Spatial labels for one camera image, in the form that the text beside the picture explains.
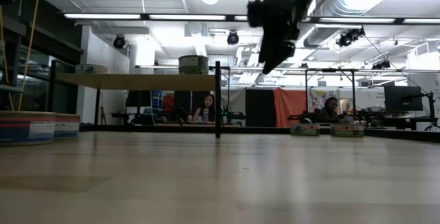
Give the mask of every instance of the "green cylinder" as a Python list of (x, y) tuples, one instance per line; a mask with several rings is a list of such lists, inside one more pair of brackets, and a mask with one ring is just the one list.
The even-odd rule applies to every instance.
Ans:
[(179, 58), (179, 74), (201, 74), (209, 72), (208, 58), (206, 56), (181, 56)]

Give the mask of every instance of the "orange curtain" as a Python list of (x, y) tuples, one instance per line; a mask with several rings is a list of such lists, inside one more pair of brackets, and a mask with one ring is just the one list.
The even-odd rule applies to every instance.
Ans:
[(291, 91), (277, 88), (274, 90), (274, 101), (276, 111), (276, 127), (290, 128), (290, 124), (296, 120), (289, 121), (290, 115), (300, 115), (306, 109), (305, 91)]

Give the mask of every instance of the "security camera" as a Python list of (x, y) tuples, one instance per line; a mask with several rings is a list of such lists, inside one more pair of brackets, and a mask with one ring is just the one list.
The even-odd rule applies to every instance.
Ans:
[(236, 45), (239, 43), (239, 35), (237, 32), (231, 31), (228, 35), (227, 42), (229, 45)]
[(113, 46), (116, 49), (122, 49), (125, 45), (125, 38), (124, 35), (116, 35), (115, 40), (113, 41)]

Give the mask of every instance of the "ceiling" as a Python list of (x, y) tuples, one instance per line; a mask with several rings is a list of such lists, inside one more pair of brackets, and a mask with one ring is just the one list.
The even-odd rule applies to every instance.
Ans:
[[(66, 12), (117, 12), (117, 13), (191, 13), (191, 14), (246, 14), (247, 0), (218, 0), (208, 5), (202, 0), (48, 0)], [(382, 0), (374, 5), (365, 16), (440, 16), (440, 0)], [(195, 47), (184, 37), (184, 22), (152, 21), (100, 21), (92, 24), (95, 32), (112, 40), (115, 34), (111, 29), (121, 27), (147, 27), (150, 35), (157, 41), (155, 58), (159, 64), (175, 64), (176, 58), (194, 54)], [(225, 55), (235, 57), (240, 46), (255, 46), (263, 31), (251, 29), (246, 23), (206, 23), (212, 28), (223, 28), (225, 31), (239, 32), (239, 45), (226, 43), (226, 34), (215, 33), (206, 42), (208, 55)], [(396, 67), (405, 67), (406, 54), (426, 41), (440, 39), (440, 27), (437, 26), (364, 26), (369, 40), (362, 38), (348, 48), (340, 49), (335, 45), (336, 37), (328, 38), (318, 50), (297, 50), (297, 57), (290, 58), (283, 66), (297, 67), (305, 60), (309, 67), (361, 67), (365, 61), (380, 58), (387, 53)], [(127, 36), (135, 41), (136, 36)]]

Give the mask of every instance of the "shelf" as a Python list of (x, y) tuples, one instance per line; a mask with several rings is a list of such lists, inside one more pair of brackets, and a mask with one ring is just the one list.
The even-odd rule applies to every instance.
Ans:
[(215, 76), (139, 74), (57, 74), (56, 78), (75, 85), (108, 90), (215, 90)]
[(3, 84), (0, 84), (0, 91), (5, 91), (8, 93), (23, 93), (20, 87), (13, 87)]

